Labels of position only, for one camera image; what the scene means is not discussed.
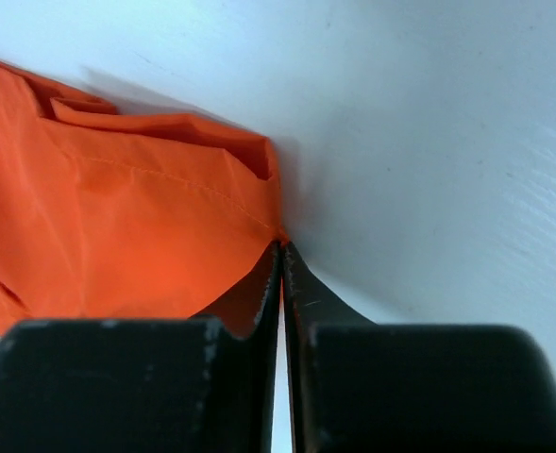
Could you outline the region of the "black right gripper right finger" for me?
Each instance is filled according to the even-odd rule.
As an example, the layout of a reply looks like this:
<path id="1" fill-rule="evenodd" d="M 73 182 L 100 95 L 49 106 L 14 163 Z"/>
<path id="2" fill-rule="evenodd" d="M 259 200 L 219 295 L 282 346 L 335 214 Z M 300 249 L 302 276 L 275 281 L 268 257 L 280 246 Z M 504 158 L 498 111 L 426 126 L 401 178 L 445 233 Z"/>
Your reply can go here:
<path id="1" fill-rule="evenodd" d="M 385 324 L 282 251 L 296 452 L 556 452 L 543 349 L 503 325 Z"/>

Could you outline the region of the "orange shorts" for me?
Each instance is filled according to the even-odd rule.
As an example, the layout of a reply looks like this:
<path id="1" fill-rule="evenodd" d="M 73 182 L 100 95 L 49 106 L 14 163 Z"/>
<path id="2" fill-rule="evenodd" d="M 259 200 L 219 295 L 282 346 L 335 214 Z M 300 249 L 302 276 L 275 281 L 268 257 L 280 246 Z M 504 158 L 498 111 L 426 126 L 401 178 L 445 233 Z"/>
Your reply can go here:
<path id="1" fill-rule="evenodd" d="M 0 334 L 43 318 L 187 318 L 287 238 L 270 140 L 125 115 L 0 62 Z"/>

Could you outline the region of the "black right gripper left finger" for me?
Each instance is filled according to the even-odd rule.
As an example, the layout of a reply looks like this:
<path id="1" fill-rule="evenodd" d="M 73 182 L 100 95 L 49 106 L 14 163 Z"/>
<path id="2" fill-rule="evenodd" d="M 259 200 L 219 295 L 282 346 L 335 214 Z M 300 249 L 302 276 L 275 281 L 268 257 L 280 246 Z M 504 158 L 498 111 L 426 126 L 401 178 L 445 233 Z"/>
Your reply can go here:
<path id="1" fill-rule="evenodd" d="M 187 320 L 36 320 L 0 340 L 0 452 L 266 452 L 280 251 Z"/>

